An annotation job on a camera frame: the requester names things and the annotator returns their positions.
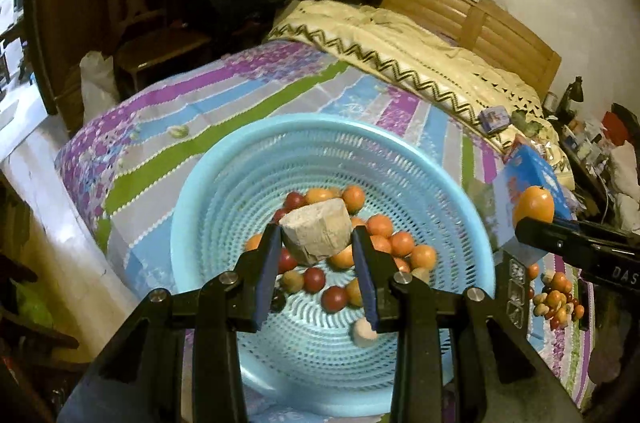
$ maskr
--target cream blanket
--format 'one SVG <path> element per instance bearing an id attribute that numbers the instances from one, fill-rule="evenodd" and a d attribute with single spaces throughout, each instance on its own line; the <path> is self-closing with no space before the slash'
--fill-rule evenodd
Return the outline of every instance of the cream blanket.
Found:
<path id="1" fill-rule="evenodd" d="M 268 39 L 288 38 L 314 45 L 340 60 L 436 103 L 504 153 L 518 129 L 487 136 L 478 113 L 504 106 L 509 114 L 527 111 L 542 125 L 538 138 L 561 182 L 574 188 L 573 175 L 558 135 L 542 117 L 540 99 L 520 77 L 491 67 L 471 51 L 451 47 L 411 19 L 383 8 L 322 0 L 301 2 L 279 19 Z"/>

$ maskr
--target wooden headboard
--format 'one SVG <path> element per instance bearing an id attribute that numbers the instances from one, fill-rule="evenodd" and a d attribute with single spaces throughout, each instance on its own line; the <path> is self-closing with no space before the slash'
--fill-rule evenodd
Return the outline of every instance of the wooden headboard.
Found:
<path id="1" fill-rule="evenodd" d="M 518 74 L 540 98 L 560 65 L 558 53 L 492 0 L 384 0 L 382 8 L 402 13 L 492 66 Z"/>

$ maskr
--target white cloth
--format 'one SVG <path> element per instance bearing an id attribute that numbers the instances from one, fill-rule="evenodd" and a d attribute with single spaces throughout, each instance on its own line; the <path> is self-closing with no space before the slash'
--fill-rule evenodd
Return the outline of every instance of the white cloth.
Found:
<path id="1" fill-rule="evenodd" d="M 625 194 L 616 194 L 616 215 L 621 229 L 626 231 L 640 229 L 640 210 L 635 199 Z"/>
<path id="2" fill-rule="evenodd" d="M 611 182 L 616 192 L 632 197 L 640 202 L 640 186 L 638 185 L 638 168 L 636 152 L 629 142 L 611 151 Z"/>

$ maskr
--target metal screw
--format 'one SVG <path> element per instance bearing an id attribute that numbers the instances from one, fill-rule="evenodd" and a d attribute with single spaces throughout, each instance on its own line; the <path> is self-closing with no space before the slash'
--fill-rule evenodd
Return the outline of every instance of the metal screw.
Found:
<path id="1" fill-rule="evenodd" d="M 480 302 L 484 300 L 484 291 L 480 288 L 469 288 L 466 291 L 466 296 L 468 296 L 473 302 Z"/>
<path id="2" fill-rule="evenodd" d="M 407 273 L 405 271 L 396 271 L 394 273 L 394 280 L 398 282 L 398 284 L 409 284 L 414 277 L 411 273 Z"/>
<path id="3" fill-rule="evenodd" d="M 234 271 L 225 271 L 220 274 L 220 282 L 226 286 L 231 286 L 238 282 L 238 273 Z"/>
<path id="4" fill-rule="evenodd" d="M 166 289 L 157 288 L 149 293 L 151 302 L 162 302 L 166 298 Z"/>

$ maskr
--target blue plastic colander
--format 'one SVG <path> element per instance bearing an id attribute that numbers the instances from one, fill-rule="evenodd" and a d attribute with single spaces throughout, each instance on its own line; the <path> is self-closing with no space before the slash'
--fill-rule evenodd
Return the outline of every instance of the blue plastic colander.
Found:
<path id="1" fill-rule="evenodd" d="M 216 143 L 187 178 L 175 207 L 171 258 L 180 292 L 233 269 L 245 241 L 263 231 L 289 191 L 358 184 L 360 217 L 384 213 L 395 229 L 438 252 L 431 286 L 490 295 L 495 274 L 489 240 L 462 189 L 420 150 L 366 124 L 325 114 L 285 114 L 242 127 Z M 354 271 L 332 271 L 326 287 L 347 285 Z M 240 333 L 242 379 L 284 405 L 323 415 L 388 412 L 397 338 L 368 349 L 351 341 L 362 309 L 328 315 L 321 292 L 292 295 L 255 335 Z M 441 331 L 443 381 L 452 378 L 448 333 Z"/>

